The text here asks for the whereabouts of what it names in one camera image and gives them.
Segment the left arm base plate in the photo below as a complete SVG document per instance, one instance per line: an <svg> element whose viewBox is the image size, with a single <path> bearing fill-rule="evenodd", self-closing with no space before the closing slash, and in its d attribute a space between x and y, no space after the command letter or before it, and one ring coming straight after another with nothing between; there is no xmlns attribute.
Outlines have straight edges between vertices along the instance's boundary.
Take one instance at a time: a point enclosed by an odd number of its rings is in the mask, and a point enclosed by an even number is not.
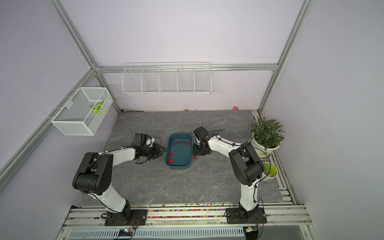
<svg viewBox="0 0 384 240"><path fill-rule="evenodd" d="M144 226L147 214L145 209L133 209L126 213L106 212L101 219L105 220L105 226Z"/></svg>

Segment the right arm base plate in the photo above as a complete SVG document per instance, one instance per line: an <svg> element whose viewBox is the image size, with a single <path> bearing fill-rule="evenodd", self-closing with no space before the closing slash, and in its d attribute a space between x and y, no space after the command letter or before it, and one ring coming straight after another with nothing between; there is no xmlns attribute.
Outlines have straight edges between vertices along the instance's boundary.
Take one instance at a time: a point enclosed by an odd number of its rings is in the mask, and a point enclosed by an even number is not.
<svg viewBox="0 0 384 240"><path fill-rule="evenodd" d="M264 208L256 207L251 211L243 208L227 208L224 216L227 224L266 224L268 222Z"/></svg>

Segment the teal plastic storage box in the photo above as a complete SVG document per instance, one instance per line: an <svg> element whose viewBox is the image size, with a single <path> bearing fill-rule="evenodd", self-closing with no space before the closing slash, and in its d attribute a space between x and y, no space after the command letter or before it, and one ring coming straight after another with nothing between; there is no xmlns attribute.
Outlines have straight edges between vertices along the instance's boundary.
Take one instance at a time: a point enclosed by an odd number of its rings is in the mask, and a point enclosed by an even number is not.
<svg viewBox="0 0 384 240"><path fill-rule="evenodd" d="M185 170L188 169L192 163L193 158L193 138L188 133L175 133L169 137L168 146L166 150L165 164L170 169Z"/></svg>

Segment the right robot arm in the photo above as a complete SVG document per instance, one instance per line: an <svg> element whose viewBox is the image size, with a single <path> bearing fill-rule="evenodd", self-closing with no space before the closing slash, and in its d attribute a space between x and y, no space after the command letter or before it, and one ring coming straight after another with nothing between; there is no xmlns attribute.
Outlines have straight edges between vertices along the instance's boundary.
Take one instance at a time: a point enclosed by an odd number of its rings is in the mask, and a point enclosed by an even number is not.
<svg viewBox="0 0 384 240"><path fill-rule="evenodd" d="M238 214L243 219L250 219L259 210L258 185L262 180L265 165L251 143L234 143L222 138L204 127L194 130L196 143L194 155L205 156L218 152L230 159L234 174L241 184L241 198Z"/></svg>

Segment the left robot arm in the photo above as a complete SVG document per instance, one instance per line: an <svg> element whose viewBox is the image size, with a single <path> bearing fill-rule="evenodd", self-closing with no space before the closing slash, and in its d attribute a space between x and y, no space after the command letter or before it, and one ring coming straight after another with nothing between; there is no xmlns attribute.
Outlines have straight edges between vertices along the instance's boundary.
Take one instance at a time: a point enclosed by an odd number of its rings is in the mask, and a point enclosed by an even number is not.
<svg viewBox="0 0 384 240"><path fill-rule="evenodd" d="M108 209L110 215L128 219L131 205L112 186L113 167L140 158L151 161L165 151L166 148L157 143L155 137L135 134L129 146L102 153L88 152L74 176L73 188L96 199Z"/></svg>

